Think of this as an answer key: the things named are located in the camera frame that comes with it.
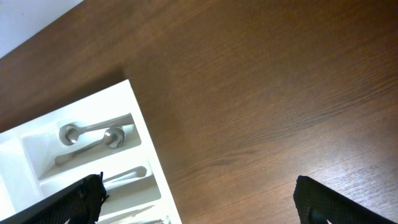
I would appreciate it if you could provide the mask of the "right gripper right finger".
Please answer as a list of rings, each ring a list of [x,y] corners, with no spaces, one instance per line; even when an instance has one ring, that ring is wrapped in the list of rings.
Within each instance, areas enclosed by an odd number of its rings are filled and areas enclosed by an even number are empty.
[[[308,176],[297,177],[293,198],[300,222],[304,224],[394,224]]]

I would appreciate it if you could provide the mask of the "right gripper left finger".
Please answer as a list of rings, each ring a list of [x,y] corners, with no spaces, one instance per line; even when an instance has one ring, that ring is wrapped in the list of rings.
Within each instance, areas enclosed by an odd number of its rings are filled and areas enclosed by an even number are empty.
[[[103,173],[90,174],[1,223],[96,223],[108,198]]]

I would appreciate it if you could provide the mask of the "metal fork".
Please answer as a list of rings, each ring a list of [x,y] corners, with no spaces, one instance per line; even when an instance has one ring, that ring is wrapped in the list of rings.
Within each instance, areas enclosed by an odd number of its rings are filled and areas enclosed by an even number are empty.
[[[112,182],[118,182],[122,180],[129,180],[134,178],[145,177],[147,174],[147,169],[144,166],[135,167],[133,169],[127,170],[120,174],[114,175],[108,179],[104,179],[103,182],[105,184],[109,184]]]
[[[143,213],[147,210],[150,210],[151,208],[155,207],[155,205],[150,205],[148,207],[144,207],[144,208],[140,208],[131,212],[127,212],[127,213],[123,213],[120,215],[116,215],[114,217],[111,218],[107,218],[107,219],[103,219],[103,220],[99,220],[98,222],[96,222],[96,224],[112,224],[112,223],[121,223],[123,221],[126,221],[130,218],[134,218],[135,216],[137,216],[140,213]]]

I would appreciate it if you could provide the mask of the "large spoon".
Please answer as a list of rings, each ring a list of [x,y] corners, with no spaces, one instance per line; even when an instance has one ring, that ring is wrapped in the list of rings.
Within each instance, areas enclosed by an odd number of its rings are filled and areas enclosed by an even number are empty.
[[[62,144],[66,146],[72,146],[73,144],[77,143],[79,137],[82,134],[85,134],[87,132],[110,128],[113,126],[125,126],[130,124],[134,124],[134,120],[131,114],[125,114],[88,126],[80,126],[78,125],[78,123],[69,123],[60,128],[58,136]]]
[[[115,127],[108,128],[104,132],[104,136],[102,139],[97,140],[81,149],[77,149],[73,152],[69,152],[69,153],[57,156],[55,158],[55,165],[62,166],[63,164],[67,163],[68,161],[70,161],[71,159],[76,157],[77,155],[82,154],[82,153],[88,151],[89,149],[92,149],[97,146],[105,145],[110,148],[116,149],[124,143],[125,139],[126,139],[126,134],[121,127],[115,126]]]

